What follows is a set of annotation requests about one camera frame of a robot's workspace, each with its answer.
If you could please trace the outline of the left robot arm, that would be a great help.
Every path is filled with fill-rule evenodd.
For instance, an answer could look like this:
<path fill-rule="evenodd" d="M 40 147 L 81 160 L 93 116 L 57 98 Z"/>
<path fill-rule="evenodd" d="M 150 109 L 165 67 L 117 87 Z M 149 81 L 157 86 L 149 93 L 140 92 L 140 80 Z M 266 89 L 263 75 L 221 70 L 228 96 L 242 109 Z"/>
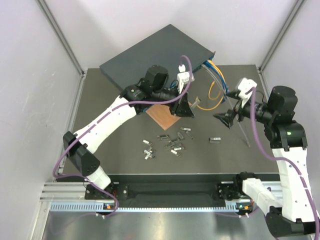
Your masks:
<path fill-rule="evenodd" d="M 194 117 L 187 90 L 194 76 L 190 71 L 186 71 L 183 64 L 178 70 L 177 84 L 166 88 L 168 70 L 160 65 L 149 67 L 137 84 L 127 86 L 110 107 L 92 122 L 75 133 L 68 131 L 62 137 L 65 156 L 81 176 L 96 185 L 96 192 L 102 198 L 109 198 L 114 187 L 94 153 L 117 128 L 158 104 L 168 106 L 173 116 Z"/>

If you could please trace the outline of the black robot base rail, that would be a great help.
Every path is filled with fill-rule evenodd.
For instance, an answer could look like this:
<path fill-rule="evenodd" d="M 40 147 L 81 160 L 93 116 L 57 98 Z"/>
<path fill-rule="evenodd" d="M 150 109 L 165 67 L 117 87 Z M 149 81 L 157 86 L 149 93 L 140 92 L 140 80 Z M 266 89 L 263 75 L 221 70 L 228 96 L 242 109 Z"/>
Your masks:
<path fill-rule="evenodd" d="M 224 207 L 239 200 L 235 173 L 111 174 L 105 189 L 122 208 Z"/>

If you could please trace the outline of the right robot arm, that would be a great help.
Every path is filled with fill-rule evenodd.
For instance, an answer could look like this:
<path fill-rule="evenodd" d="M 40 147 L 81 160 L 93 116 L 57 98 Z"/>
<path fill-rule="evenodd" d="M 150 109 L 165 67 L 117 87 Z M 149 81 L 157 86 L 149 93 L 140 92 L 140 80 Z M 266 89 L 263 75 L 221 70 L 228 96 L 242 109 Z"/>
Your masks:
<path fill-rule="evenodd" d="M 268 230 L 275 238 L 313 235 L 320 237 L 320 215 L 316 209 L 307 170 L 307 136 L 294 120 L 298 102 L 295 91 L 275 86 L 266 103 L 256 102 L 257 84 L 244 78 L 227 95 L 236 99 L 233 109 L 215 117 L 230 128 L 234 119 L 249 118 L 251 127 L 264 126 L 272 153 L 266 158 L 278 167 L 282 198 L 278 199 L 253 173 L 236 175 L 233 192 L 239 198 L 250 197 L 263 212 Z"/>

